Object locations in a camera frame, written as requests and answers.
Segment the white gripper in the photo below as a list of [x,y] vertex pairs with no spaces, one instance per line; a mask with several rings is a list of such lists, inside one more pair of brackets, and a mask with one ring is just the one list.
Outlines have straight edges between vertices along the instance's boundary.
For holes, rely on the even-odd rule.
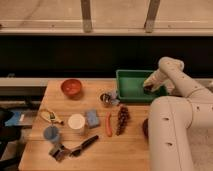
[[143,87],[152,85],[152,91],[158,90],[166,80],[166,75],[160,70],[154,71],[143,83]]

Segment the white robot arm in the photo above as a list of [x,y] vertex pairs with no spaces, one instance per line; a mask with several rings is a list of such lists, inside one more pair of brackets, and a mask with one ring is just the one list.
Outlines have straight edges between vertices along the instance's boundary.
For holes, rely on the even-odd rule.
[[213,93],[183,69],[183,61],[162,57],[158,69],[143,84],[154,91],[169,80],[181,94],[158,97],[150,105],[150,171],[194,171],[187,130],[213,127]]

